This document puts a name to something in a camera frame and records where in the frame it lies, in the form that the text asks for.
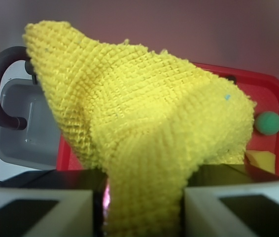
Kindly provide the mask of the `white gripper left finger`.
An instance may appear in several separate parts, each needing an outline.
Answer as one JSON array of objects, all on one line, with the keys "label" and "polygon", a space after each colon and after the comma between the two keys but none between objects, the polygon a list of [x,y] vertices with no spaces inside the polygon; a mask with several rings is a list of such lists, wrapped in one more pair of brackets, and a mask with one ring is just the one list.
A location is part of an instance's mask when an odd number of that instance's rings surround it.
[{"label": "white gripper left finger", "polygon": [[89,190],[0,188],[0,237],[91,237]]}]

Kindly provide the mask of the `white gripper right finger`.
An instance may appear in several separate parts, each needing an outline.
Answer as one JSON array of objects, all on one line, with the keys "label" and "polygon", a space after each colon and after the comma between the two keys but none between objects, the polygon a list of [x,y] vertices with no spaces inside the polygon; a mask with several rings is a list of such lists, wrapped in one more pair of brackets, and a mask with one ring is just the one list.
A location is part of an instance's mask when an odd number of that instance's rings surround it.
[{"label": "white gripper right finger", "polygon": [[185,236],[279,237],[279,181],[185,189]]}]

